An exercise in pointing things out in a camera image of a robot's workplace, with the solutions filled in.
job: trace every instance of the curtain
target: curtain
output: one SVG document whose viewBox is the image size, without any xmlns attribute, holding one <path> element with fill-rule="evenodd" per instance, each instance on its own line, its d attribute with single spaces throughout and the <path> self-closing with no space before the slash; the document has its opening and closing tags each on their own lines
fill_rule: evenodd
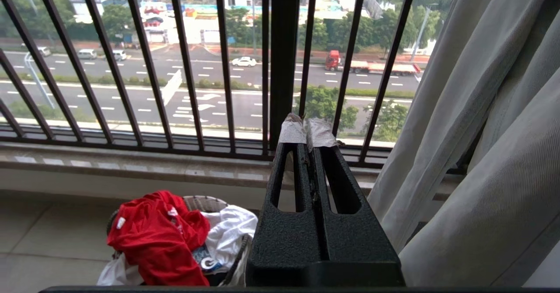
<svg viewBox="0 0 560 293">
<path fill-rule="evenodd" d="M 453 0 L 368 196 L 407 285 L 522 285 L 558 243 L 559 2 Z M 406 244 L 478 133 L 468 175 Z"/>
</svg>

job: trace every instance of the white car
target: white car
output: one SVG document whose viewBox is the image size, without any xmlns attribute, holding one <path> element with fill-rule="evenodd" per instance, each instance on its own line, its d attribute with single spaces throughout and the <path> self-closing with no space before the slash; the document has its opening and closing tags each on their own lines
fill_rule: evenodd
<svg viewBox="0 0 560 293">
<path fill-rule="evenodd" d="M 231 64 L 233 66 L 255 66 L 256 60 L 251 57 L 235 58 L 232 60 Z"/>
</svg>

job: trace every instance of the sign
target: sign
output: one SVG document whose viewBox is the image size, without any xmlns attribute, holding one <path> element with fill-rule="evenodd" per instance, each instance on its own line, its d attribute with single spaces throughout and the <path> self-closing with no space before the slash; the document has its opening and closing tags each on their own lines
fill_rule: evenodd
<svg viewBox="0 0 560 293">
<path fill-rule="evenodd" d="M 164 106 L 168 105 L 181 83 L 181 70 L 177 70 L 177 72 L 168 80 L 168 84 L 166 84 L 166 86 L 161 90 L 161 97 L 164 99 Z"/>
</svg>

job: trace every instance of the road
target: road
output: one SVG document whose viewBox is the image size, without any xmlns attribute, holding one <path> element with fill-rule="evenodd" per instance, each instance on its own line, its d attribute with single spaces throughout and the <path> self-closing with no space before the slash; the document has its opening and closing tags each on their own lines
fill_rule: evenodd
<svg viewBox="0 0 560 293">
<path fill-rule="evenodd" d="M 6 52 L 12 66 L 19 72 L 27 72 L 23 67 L 22 52 Z M 182 60 L 173 50 L 156 50 L 152 52 L 154 66 L 159 78 L 170 78 L 176 70 L 182 69 Z M 210 81 L 223 80 L 221 62 L 219 56 L 214 56 L 204 49 L 191 52 L 192 69 L 195 79 L 206 78 Z M 54 55 L 46 58 L 46 62 L 53 74 L 75 76 L 74 68 L 67 56 Z M 82 60 L 82 65 L 86 73 L 94 76 L 110 75 L 110 70 L 106 61 L 96 59 L 91 61 Z M 122 76 L 136 76 L 142 79 L 147 76 L 144 60 L 138 52 L 132 52 L 132 58 L 123 62 L 118 62 Z M 232 80 L 242 83 L 260 84 L 262 68 L 237 68 L 230 66 Z M 296 83 L 301 79 L 301 66 L 296 67 Z M 325 71 L 322 66 L 312 65 L 310 68 L 310 84 L 323 84 L 329 87 L 338 87 L 341 73 L 330 73 Z M 350 74 L 348 88 L 377 88 L 380 75 L 376 74 Z M 414 77 L 391 78 L 389 90 L 415 91 L 418 82 Z M 84 113 L 93 116 L 92 109 L 85 96 L 80 84 L 61 84 L 58 83 L 60 90 L 70 109 L 75 113 Z M 38 104 L 46 104 L 44 96 L 40 93 L 38 86 L 33 82 L 26 82 L 26 87 L 30 91 L 32 98 Z M 124 111 L 122 101 L 115 86 L 93 85 L 94 93 L 104 112 L 105 119 L 127 121 L 128 118 Z M 160 123 L 158 109 L 154 101 L 154 94 L 150 87 L 129 86 L 126 88 L 130 102 L 134 109 L 134 114 L 139 122 Z M 12 83 L 8 80 L 0 81 L 0 97 L 4 102 L 10 104 L 14 101 L 21 101 Z M 203 128 L 226 127 L 228 119 L 226 116 L 225 97 L 223 90 L 196 90 L 198 100 L 198 110 Z M 368 112 L 363 109 L 368 104 L 373 103 L 375 98 L 346 97 L 346 106 L 356 106 L 358 112 L 355 128 L 346 130 L 358 132 L 367 122 Z M 234 111 L 235 127 L 261 128 L 262 127 L 262 93 L 260 91 L 232 91 L 232 107 Z M 410 100 L 398 100 L 402 105 L 409 105 Z M 166 112 L 170 123 L 174 124 L 193 124 L 192 111 L 190 109 L 189 95 L 186 89 L 180 88 L 171 98 L 166 106 Z"/>
<path fill-rule="evenodd" d="M 119 70 L 124 78 L 138 77 L 140 80 L 148 76 L 144 59 L 139 51 L 129 51 L 131 57 L 125 61 L 118 62 Z M 23 58 L 25 52 L 6 52 L 10 63 L 16 71 L 28 73 L 24 67 Z M 211 82 L 216 80 L 224 81 L 220 56 L 207 52 L 204 48 L 196 48 L 190 52 L 192 61 L 192 76 L 198 82 L 201 79 L 208 79 Z M 162 48 L 152 52 L 152 60 L 158 78 L 170 78 L 177 70 L 182 69 L 182 59 L 177 48 Z M 76 76 L 68 56 L 55 54 L 45 58 L 50 71 L 54 75 Z M 110 75 L 107 62 L 103 59 L 81 60 L 86 74 L 92 76 Z M 295 86 L 301 84 L 302 64 L 296 64 Z M 262 84 L 262 68 L 260 65 L 252 68 L 230 65 L 230 77 L 241 84 Z M 328 87 L 340 86 L 342 72 L 330 72 L 318 64 L 310 65 L 308 84 Z M 348 78 L 347 88 L 378 88 L 381 80 L 379 74 L 355 74 L 351 73 Z M 392 76 L 389 80 L 388 91 L 416 91 L 418 80 L 414 76 L 396 77 Z"/>
</svg>

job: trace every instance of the metal window bar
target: metal window bar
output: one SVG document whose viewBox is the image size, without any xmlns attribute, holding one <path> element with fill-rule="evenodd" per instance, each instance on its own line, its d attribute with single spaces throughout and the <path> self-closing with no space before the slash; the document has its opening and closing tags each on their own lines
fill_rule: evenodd
<svg viewBox="0 0 560 293">
<path fill-rule="evenodd" d="M 16 135 L 20 138 L 24 137 L 25 136 L 24 130 L 21 129 L 20 124 L 18 124 L 18 122 L 16 121 L 16 119 L 8 109 L 8 106 L 4 104 L 1 98 L 0 98 L 0 112 L 2 113 L 4 118 L 6 118 L 6 121 L 8 121 L 8 124 L 10 124 L 10 127 L 12 127 Z"/>
<path fill-rule="evenodd" d="M 404 3 L 402 4 L 402 9 L 400 11 L 399 21 L 395 30 L 395 36 L 392 40 L 391 50 L 388 53 L 387 63 L 385 64 L 385 69 L 383 70 L 383 75 L 381 77 L 379 92 L 375 98 L 374 111 L 371 114 L 370 125 L 368 126 L 367 129 L 367 134 L 364 139 L 364 145 L 362 146 L 362 151 L 360 152 L 359 162 L 364 162 L 366 160 L 366 155 L 370 148 L 371 137 L 374 134 L 375 124 L 378 121 L 379 112 L 382 108 L 383 98 L 385 97 L 385 91 L 387 90 L 387 85 L 389 83 L 389 79 L 392 72 L 392 66 L 395 62 L 396 53 L 399 50 L 400 39 L 403 36 L 404 27 L 406 26 L 406 19 L 408 18 L 408 12 L 410 11 L 411 6 L 412 6 L 412 0 L 404 0 Z"/>
<path fill-rule="evenodd" d="M 230 60 L 228 57 L 228 38 L 226 37 L 226 12 L 224 0 L 216 0 L 216 6 L 218 8 L 218 27 L 220 28 L 220 50 L 222 51 L 224 89 L 226 91 L 227 129 L 230 132 L 231 152 L 235 153 L 234 110 L 232 108 L 231 99 Z"/>
<path fill-rule="evenodd" d="M 204 151 L 204 140 L 202 139 L 202 125 L 200 124 L 200 113 L 198 112 L 198 102 L 196 101 L 196 91 L 194 90 L 193 72 L 190 68 L 189 47 L 186 42 L 185 24 L 182 18 L 181 0 L 171 0 L 173 11 L 175 14 L 175 23 L 177 25 L 178 44 L 182 55 L 182 69 L 185 71 L 186 87 L 189 90 L 190 108 L 192 109 L 192 118 L 194 119 L 194 129 L 196 130 L 196 139 L 200 151 Z"/>
<path fill-rule="evenodd" d="M 41 54 L 35 42 L 32 40 L 32 36 L 28 28 L 25 26 L 20 14 L 16 10 L 16 6 L 14 5 L 14 2 L 12 0 L 2 0 L 2 3 L 6 8 L 6 12 L 8 12 L 8 15 L 12 19 L 14 26 L 16 27 L 17 31 L 20 33 L 20 36 L 24 41 L 25 45 L 27 46 L 31 56 L 35 60 L 38 69 L 41 71 L 41 74 L 46 84 L 49 86 L 52 95 L 56 99 L 56 102 L 58 103 L 58 106 L 60 107 L 62 114 L 68 121 L 70 128 L 72 128 L 72 131 L 74 132 L 74 136 L 76 136 L 76 140 L 82 142 L 84 140 L 82 131 L 78 127 L 78 123 L 76 123 L 76 119 L 74 119 L 72 112 L 70 112 L 70 108 L 68 108 L 68 104 L 66 104 L 66 100 L 64 100 L 64 97 L 62 97 L 62 93 L 60 92 L 60 89 L 58 89 L 58 86 L 56 85 L 54 78 L 50 73 L 48 65 L 46 65 L 46 62 L 41 57 Z"/>
<path fill-rule="evenodd" d="M 262 0 L 262 155 L 268 155 L 268 8 Z"/>
<path fill-rule="evenodd" d="M 168 140 L 168 146 L 173 148 L 172 132 L 169 127 L 168 116 L 165 112 L 164 100 L 161 97 L 160 84 L 158 82 L 158 76 L 156 76 L 156 69 L 152 60 L 152 54 L 150 53 L 150 46 L 148 44 L 148 39 L 146 38 L 146 33 L 144 32 L 142 19 L 140 18 L 138 2 L 137 0 L 128 0 L 128 4 L 130 5 L 132 19 L 134 20 L 134 25 L 136 26 L 136 34 L 138 34 L 138 41 L 140 42 L 140 47 L 142 48 L 142 55 L 144 56 L 144 62 L 146 63 L 146 71 L 148 72 L 148 77 L 150 78 L 150 83 L 152 85 L 152 91 L 154 92 L 154 98 L 156 100 L 157 110 L 160 114 L 161 124 L 164 128 L 165 138 Z"/>
<path fill-rule="evenodd" d="M 352 28 L 350 28 L 350 39 L 348 40 L 348 50 L 344 62 L 344 70 L 340 79 L 340 91 L 338 92 L 338 102 L 336 104 L 336 112 L 334 113 L 334 122 L 332 124 L 332 134 L 336 137 L 338 125 L 340 124 L 340 116 L 342 115 L 342 106 L 344 106 L 344 96 L 346 94 L 346 86 L 348 85 L 348 76 L 350 75 L 350 64 L 352 63 L 352 55 L 354 55 L 354 46 L 356 44 L 356 36 L 358 27 L 360 26 L 360 16 L 362 15 L 362 4 L 364 0 L 356 0 L 354 4 L 354 17 L 352 19 Z"/>
<path fill-rule="evenodd" d="M 98 124 L 100 125 L 105 135 L 105 138 L 107 139 L 107 142 L 112 143 L 113 139 L 112 139 L 111 131 L 109 130 L 109 126 L 99 106 L 98 100 L 95 97 L 94 91 L 91 88 L 88 77 L 84 72 L 84 68 L 80 64 L 80 60 L 78 59 L 76 50 L 74 49 L 74 46 L 70 41 L 68 32 L 66 31 L 62 19 L 60 18 L 60 14 L 58 14 L 58 10 L 56 9 L 53 0 L 42 0 L 42 1 L 45 4 L 45 8 L 49 13 L 52 23 L 54 24 L 54 28 L 56 28 L 56 32 L 58 32 L 58 37 L 60 37 L 62 45 L 64 46 L 66 53 L 68 54 L 68 58 L 70 58 L 70 62 L 72 63 L 72 66 L 74 66 L 74 69 L 76 70 L 76 75 L 78 76 L 78 80 L 80 80 L 80 83 L 82 83 L 82 87 L 84 88 L 84 93 L 86 94 L 87 99 L 90 102 L 91 109 L 93 110 L 94 115 L 98 120 Z"/>
<path fill-rule="evenodd" d="M 40 112 L 37 104 L 33 101 L 32 97 L 30 96 L 28 90 L 24 87 L 23 82 L 20 80 L 20 77 L 16 73 L 16 70 L 10 64 L 6 54 L 4 51 L 0 49 L 0 62 L 2 63 L 2 67 L 6 74 L 8 74 L 8 78 L 12 80 L 14 87 L 16 88 L 17 92 L 20 94 L 20 97 L 24 100 L 25 105 L 28 106 L 29 111 L 37 120 L 38 125 L 41 127 L 41 130 L 45 134 L 48 140 L 54 139 L 54 135 L 52 130 L 50 130 L 49 125 L 46 123 L 46 120 L 42 113 Z"/>
<path fill-rule="evenodd" d="M 116 65 L 115 56 L 112 55 L 112 49 L 110 46 L 109 38 L 107 37 L 107 33 L 105 32 L 105 27 L 103 26 L 103 22 L 99 14 L 97 4 L 95 0 L 85 0 L 85 2 L 90 12 L 91 19 L 94 23 L 95 30 L 98 33 L 99 41 L 101 42 L 103 51 L 105 52 L 105 57 L 107 59 L 108 66 L 111 69 L 112 77 L 115 80 L 116 88 L 119 91 L 120 99 L 122 100 L 122 105 L 124 106 L 124 110 L 130 122 L 130 126 L 132 127 L 132 132 L 134 132 L 134 137 L 136 137 L 136 142 L 138 142 L 138 146 L 142 146 L 144 145 L 144 142 L 142 140 L 142 134 L 140 134 L 138 121 L 136 120 L 136 116 L 134 116 L 134 111 L 132 110 L 132 105 L 130 105 L 130 99 L 128 98 L 128 94 L 126 94 L 126 88 L 124 86 L 123 78 L 122 76 L 120 76 L 119 69 Z"/>
<path fill-rule="evenodd" d="M 301 74 L 300 117 L 305 114 L 305 97 L 308 91 L 309 60 L 312 54 L 313 23 L 315 18 L 315 0 L 309 0 L 308 26 L 305 32 L 304 68 Z"/>
</svg>

